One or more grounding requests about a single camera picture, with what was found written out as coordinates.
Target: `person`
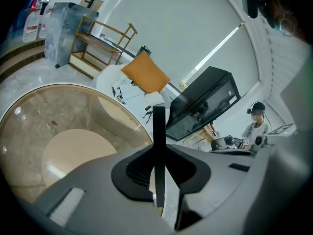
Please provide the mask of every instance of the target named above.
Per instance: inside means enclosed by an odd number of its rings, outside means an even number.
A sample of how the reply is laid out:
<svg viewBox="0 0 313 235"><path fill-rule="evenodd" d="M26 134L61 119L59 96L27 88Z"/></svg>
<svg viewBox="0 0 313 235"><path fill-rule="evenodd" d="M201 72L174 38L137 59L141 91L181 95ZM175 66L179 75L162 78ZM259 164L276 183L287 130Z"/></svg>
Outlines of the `person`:
<svg viewBox="0 0 313 235"><path fill-rule="evenodd" d="M264 135L270 131L268 123L264 122L265 105L256 102L252 107L251 117L254 122L249 124L243 132L243 138L249 139L249 146L255 144L257 136Z"/></svg>
<svg viewBox="0 0 313 235"><path fill-rule="evenodd" d="M312 44L311 19L307 10L311 0L258 0L258 8L268 24L286 37L296 37Z"/></svg>

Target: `orange cushion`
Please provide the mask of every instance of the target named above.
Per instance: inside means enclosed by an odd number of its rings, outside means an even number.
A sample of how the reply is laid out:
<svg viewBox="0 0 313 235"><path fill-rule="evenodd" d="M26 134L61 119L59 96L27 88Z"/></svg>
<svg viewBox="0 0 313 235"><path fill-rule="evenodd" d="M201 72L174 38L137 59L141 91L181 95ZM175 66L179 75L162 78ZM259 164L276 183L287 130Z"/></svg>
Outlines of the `orange cushion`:
<svg viewBox="0 0 313 235"><path fill-rule="evenodd" d="M171 80L143 51L122 71L145 93L161 92Z"/></svg>

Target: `white bottle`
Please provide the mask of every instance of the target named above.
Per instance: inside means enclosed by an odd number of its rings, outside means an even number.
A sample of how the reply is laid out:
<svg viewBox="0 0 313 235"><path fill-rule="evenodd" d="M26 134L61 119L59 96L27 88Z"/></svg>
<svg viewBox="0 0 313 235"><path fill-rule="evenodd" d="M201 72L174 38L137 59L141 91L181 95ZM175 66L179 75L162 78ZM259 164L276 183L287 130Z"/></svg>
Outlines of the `white bottle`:
<svg viewBox="0 0 313 235"><path fill-rule="evenodd" d="M47 26L47 23L49 23L52 9L53 8L48 9L48 12L44 16L43 23L41 24L41 28L40 28L40 31L39 31L39 37L42 38L42 39L45 39L46 26Z"/></svg>
<svg viewBox="0 0 313 235"><path fill-rule="evenodd" d="M38 24L39 24L40 9L31 9L30 15L27 17L24 32L23 43L35 41L37 38Z"/></svg>

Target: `round glass tabletop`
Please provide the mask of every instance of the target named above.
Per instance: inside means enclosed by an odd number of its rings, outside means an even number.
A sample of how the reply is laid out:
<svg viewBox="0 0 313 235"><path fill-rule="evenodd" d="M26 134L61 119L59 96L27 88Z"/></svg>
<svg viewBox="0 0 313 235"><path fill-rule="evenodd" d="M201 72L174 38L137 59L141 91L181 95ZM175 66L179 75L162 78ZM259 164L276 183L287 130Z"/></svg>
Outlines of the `round glass tabletop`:
<svg viewBox="0 0 313 235"><path fill-rule="evenodd" d="M18 99L0 122L0 165L29 202L84 162L152 144L120 103L79 85L54 84Z"/></svg>

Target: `white shirt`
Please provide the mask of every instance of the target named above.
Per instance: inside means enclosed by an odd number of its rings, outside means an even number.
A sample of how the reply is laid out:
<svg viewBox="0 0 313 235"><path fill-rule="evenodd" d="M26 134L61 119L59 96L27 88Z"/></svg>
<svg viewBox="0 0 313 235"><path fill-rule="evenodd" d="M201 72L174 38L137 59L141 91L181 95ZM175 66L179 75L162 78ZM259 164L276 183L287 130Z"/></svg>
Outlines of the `white shirt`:
<svg viewBox="0 0 313 235"><path fill-rule="evenodd" d="M253 122L252 124L248 125L242 134L243 138L249 139L249 145L255 143L257 136L264 135L265 133L269 132L268 123L265 123L265 121L263 121L263 123L258 128L254 128L255 124L256 122Z"/></svg>

